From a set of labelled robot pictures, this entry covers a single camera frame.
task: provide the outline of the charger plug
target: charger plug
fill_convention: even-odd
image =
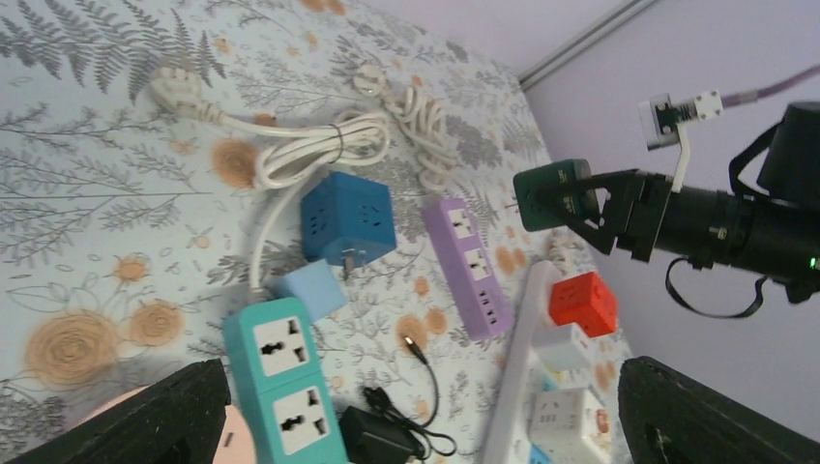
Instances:
[[[418,452],[401,427],[353,406],[344,410],[338,426],[354,464],[405,464]]]
[[[341,286],[324,259],[284,275],[274,284],[277,297],[293,297],[305,306],[310,322],[316,322],[347,305]]]
[[[344,266],[348,275],[395,246],[387,186],[333,172],[302,199],[302,253],[308,260]]]

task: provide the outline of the blue cube socket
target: blue cube socket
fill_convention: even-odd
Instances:
[[[361,266],[395,249],[387,186],[333,172],[302,198],[302,252],[308,260],[344,265],[345,254]]]

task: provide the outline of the white power cord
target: white power cord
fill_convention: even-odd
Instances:
[[[288,140],[264,150],[256,158],[254,185],[258,189],[290,188],[270,209],[260,228],[249,263],[250,302],[265,299],[262,287],[262,252],[278,216],[310,176],[328,164],[366,166],[382,160],[390,147],[387,116],[382,112],[345,111],[334,124],[315,128],[271,128],[246,123],[227,115],[218,105],[202,99],[202,84],[190,64],[171,68],[167,62],[151,76],[151,93],[162,107],[177,116],[192,118],[257,135]]]
[[[397,101],[384,73],[372,65],[359,68],[353,77],[353,85],[362,94],[381,99],[401,132],[424,149],[418,156],[424,168],[419,174],[422,186],[431,191],[444,190],[451,172],[458,165],[458,158],[453,150],[444,146],[446,127],[441,106],[416,86],[408,87],[404,91],[404,100]]]
[[[674,193],[680,193],[684,186],[684,176],[687,174],[689,158],[691,157],[686,123],[678,124],[678,137],[680,138],[678,143],[681,144],[681,155],[678,157],[678,165],[675,167],[675,177],[672,178],[672,192]]]

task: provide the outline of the purple power strip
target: purple power strip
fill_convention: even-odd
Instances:
[[[513,325],[510,303],[464,200],[441,200],[424,208],[422,218],[470,339],[483,340],[509,329]]]

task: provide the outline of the white cube socket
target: white cube socket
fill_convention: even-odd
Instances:
[[[533,351],[544,365],[556,372],[589,367],[593,350],[590,337],[574,322],[533,334]]]
[[[612,420],[589,389],[538,393],[530,441],[554,464],[609,464]]]

